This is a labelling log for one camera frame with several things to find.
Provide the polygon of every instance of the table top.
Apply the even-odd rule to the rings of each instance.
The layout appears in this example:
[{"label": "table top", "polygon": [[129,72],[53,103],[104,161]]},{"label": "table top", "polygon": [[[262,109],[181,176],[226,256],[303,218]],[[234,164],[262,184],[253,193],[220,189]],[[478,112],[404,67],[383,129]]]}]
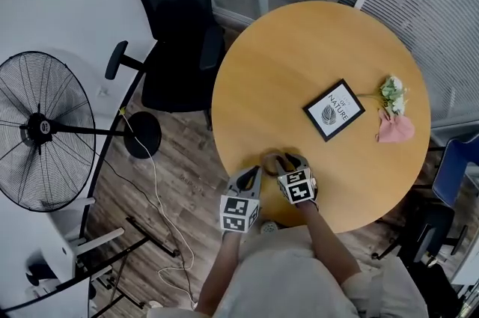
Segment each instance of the table top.
[{"label": "table top", "polygon": [[[372,94],[390,75],[408,88],[406,116],[415,136],[376,142],[379,103],[325,142],[302,108],[345,79],[355,94]],[[377,220],[408,192],[430,138],[430,107],[418,66],[392,31],[341,4],[306,1],[280,7],[250,25],[226,54],[215,83],[213,134],[229,174],[279,149],[302,154],[317,179],[317,203],[334,232]],[[287,226],[304,223],[263,175],[262,215]]]}]

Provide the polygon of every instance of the pink bag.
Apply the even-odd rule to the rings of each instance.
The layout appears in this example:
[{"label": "pink bag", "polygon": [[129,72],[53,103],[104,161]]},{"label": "pink bag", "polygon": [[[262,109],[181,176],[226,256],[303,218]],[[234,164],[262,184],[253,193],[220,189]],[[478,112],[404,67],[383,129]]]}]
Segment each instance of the pink bag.
[{"label": "pink bag", "polygon": [[378,142],[403,142],[414,136],[415,128],[406,116],[401,114],[391,118],[384,109],[379,110],[381,125],[376,135]]}]

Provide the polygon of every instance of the picture frame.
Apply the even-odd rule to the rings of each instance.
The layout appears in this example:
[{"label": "picture frame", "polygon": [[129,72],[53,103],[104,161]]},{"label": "picture frame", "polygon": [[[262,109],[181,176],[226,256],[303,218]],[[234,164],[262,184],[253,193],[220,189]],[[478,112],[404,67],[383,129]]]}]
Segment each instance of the picture frame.
[{"label": "picture frame", "polygon": [[324,141],[329,141],[365,112],[344,79],[303,107]]}]

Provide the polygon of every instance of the electric fan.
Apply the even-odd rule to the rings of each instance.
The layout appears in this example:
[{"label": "electric fan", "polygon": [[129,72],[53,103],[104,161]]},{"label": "electric fan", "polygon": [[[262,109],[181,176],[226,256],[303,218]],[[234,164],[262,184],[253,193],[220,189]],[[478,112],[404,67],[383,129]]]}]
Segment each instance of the electric fan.
[{"label": "electric fan", "polygon": [[123,136],[138,158],[161,141],[158,120],[135,113],[131,129],[95,129],[87,94],[72,71],[43,52],[23,52],[0,66],[0,189],[36,212],[65,207],[82,191],[94,162],[96,135]]}]

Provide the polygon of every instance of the hand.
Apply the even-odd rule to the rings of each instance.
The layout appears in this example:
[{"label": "hand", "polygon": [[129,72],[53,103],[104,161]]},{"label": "hand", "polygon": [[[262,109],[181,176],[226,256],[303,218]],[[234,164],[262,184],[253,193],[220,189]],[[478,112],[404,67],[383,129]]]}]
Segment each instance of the hand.
[{"label": "hand", "polygon": [[231,240],[238,240],[241,239],[242,235],[243,233],[239,231],[223,230],[222,241],[227,242]]},{"label": "hand", "polygon": [[312,200],[307,200],[307,201],[303,201],[303,202],[298,202],[297,204],[295,204],[295,206],[301,210],[302,213],[305,213],[305,212],[309,212],[310,210],[314,211],[314,212],[318,212],[318,207],[316,205],[316,203]]}]

